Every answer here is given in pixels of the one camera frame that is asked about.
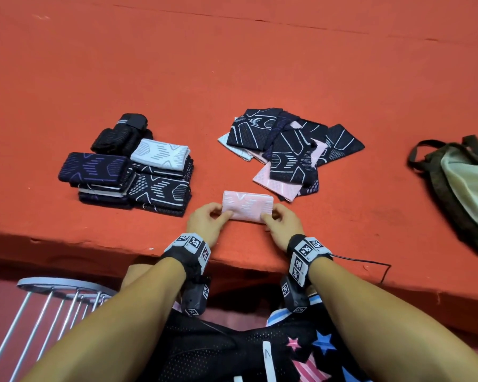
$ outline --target black wire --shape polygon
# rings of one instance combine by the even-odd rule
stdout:
[[[360,260],[360,259],[351,259],[350,257],[343,257],[343,256],[338,256],[338,255],[334,255],[334,254],[331,254],[331,256],[333,257],[338,257],[339,259],[345,259],[345,260],[351,260],[351,261],[361,261],[363,263],[371,263],[371,264],[378,264],[378,265],[384,265],[386,266],[386,270],[384,271],[384,275],[382,276],[382,279],[381,279],[381,282],[379,284],[382,284],[382,282],[384,281],[384,278],[386,277],[389,269],[391,268],[391,264],[387,264],[387,263],[379,263],[378,261],[372,261],[372,260]]]

